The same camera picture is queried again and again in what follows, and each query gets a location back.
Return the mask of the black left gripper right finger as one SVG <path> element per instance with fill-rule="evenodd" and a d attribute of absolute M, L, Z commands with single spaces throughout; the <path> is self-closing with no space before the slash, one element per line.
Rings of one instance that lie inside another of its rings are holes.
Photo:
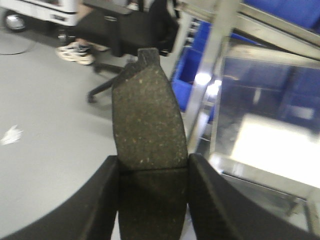
<path fill-rule="evenodd" d="M 199 153 L 188 159 L 188 206 L 198 240 L 316 240 L 227 182 Z"/>

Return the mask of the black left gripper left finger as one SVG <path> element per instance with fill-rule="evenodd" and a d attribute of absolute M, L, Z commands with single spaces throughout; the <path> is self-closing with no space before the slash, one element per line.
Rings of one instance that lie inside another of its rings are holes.
<path fill-rule="evenodd" d="M 109 240 L 118 210 L 119 164 L 108 156 L 60 206 L 4 237 L 6 240 Z"/>

